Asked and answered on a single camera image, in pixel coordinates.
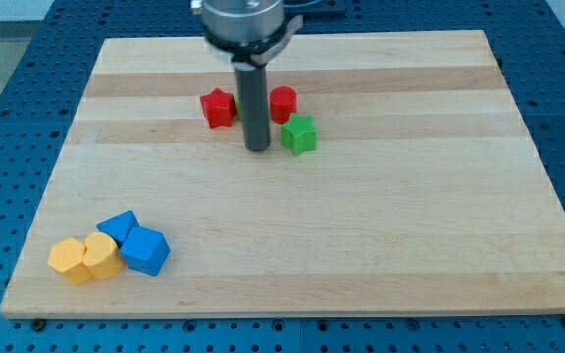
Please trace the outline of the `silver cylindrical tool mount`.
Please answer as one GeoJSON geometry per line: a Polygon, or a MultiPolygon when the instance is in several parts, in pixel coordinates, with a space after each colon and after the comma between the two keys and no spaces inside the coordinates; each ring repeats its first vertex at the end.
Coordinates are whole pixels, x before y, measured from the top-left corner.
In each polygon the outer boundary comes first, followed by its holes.
{"type": "Polygon", "coordinates": [[[192,0],[191,12],[214,55],[235,66],[267,65],[303,27],[283,0],[192,0]]]}

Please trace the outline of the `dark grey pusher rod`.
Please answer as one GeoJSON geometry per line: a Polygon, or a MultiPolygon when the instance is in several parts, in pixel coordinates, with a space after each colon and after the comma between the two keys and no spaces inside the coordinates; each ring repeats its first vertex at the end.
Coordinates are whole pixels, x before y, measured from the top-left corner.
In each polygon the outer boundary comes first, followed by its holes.
{"type": "Polygon", "coordinates": [[[271,143],[266,69],[236,68],[235,79],[244,145],[250,151],[265,151],[271,143]]]}

